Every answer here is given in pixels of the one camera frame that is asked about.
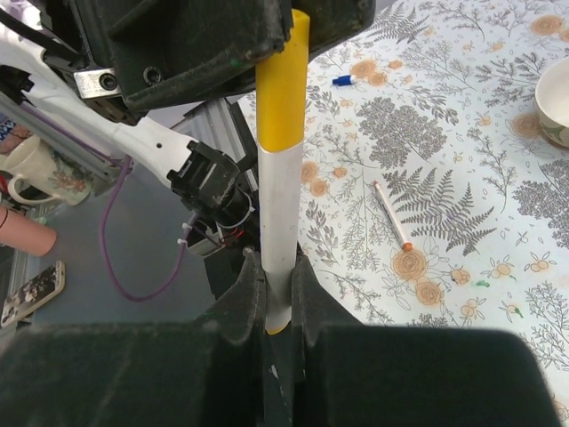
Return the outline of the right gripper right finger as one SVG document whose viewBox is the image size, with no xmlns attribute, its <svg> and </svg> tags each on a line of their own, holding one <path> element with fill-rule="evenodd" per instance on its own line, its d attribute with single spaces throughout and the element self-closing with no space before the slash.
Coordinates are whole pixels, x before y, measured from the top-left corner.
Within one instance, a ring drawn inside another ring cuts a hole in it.
<svg viewBox="0 0 569 427">
<path fill-rule="evenodd" d="M 306 255 L 298 255 L 292 275 L 293 336 L 302 351 L 316 346 L 348 351 L 355 342 L 350 332 L 364 325 L 319 283 Z"/>
</svg>

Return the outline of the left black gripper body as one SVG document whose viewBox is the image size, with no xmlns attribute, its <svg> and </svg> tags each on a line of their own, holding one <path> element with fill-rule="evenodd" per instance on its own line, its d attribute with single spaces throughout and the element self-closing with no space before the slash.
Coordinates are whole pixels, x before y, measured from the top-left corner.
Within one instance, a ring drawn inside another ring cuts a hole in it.
<svg viewBox="0 0 569 427">
<path fill-rule="evenodd" d="M 249 92 L 254 67 L 281 52 L 293 12 L 309 17 L 309 54 L 367 29 L 373 1 L 43 1 L 46 28 L 76 51 L 62 75 L 110 68 L 116 94 L 88 106 L 115 123 L 150 110 Z"/>
</svg>

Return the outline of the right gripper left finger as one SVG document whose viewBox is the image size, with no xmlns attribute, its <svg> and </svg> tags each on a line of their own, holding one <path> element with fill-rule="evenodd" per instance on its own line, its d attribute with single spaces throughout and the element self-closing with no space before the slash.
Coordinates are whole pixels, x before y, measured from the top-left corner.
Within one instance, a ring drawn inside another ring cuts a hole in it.
<svg viewBox="0 0 569 427">
<path fill-rule="evenodd" d="M 260 254 L 244 250 L 244 264 L 234 285 L 197 318 L 206 333 L 223 342 L 245 348 L 263 334 L 266 311 L 266 277 Z"/>
</svg>

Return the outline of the yellow marker pen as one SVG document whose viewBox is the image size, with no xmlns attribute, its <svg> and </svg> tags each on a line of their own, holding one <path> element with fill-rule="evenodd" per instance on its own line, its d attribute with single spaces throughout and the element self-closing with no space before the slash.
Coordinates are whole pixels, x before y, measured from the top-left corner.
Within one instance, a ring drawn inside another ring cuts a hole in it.
<svg viewBox="0 0 569 427">
<path fill-rule="evenodd" d="M 292 317 L 302 152 L 301 144 L 279 152 L 259 151 L 260 257 L 267 280 L 269 334 L 281 332 Z"/>
</svg>

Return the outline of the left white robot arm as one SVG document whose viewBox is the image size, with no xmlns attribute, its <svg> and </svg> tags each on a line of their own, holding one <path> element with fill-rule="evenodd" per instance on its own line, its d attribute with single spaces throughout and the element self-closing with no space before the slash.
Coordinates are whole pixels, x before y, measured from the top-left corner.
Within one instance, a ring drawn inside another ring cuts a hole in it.
<svg viewBox="0 0 569 427">
<path fill-rule="evenodd" d="M 144 165 L 189 207 L 294 255 L 307 67 L 367 29 L 372 1 L 4 1 L 1 89 Z M 260 208 L 238 167 L 149 118 L 255 91 Z"/>
</svg>

